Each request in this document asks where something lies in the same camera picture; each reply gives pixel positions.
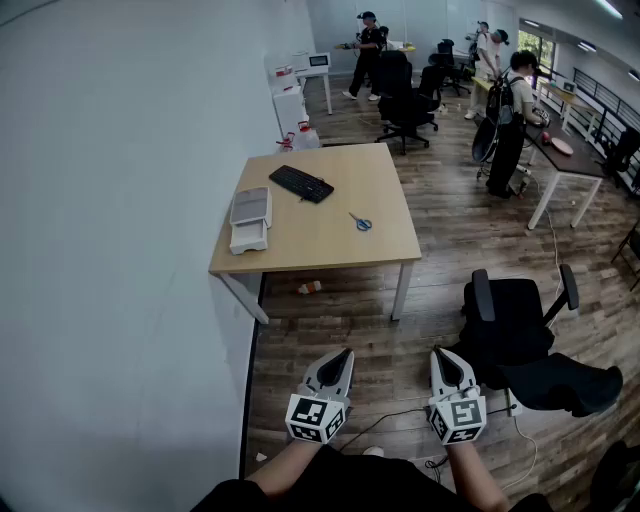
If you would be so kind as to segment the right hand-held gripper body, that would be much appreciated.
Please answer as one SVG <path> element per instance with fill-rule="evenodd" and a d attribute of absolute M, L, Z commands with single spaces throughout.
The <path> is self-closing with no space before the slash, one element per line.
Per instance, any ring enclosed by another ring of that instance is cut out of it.
<path fill-rule="evenodd" d="M 486 399 L 467 388 L 429 405 L 429 422 L 442 445 L 476 440 L 487 423 Z"/>

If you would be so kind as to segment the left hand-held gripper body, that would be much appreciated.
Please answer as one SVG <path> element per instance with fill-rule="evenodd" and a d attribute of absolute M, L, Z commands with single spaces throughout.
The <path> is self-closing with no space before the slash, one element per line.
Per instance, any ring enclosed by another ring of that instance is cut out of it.
<path fill-rule="evenodd" d="M 326 388 L 311 388 L 305 378 L 290 396 L 285 424 L 294 440 L 326 445 L 347 420 L 350 393 L 334 396 Z"/>

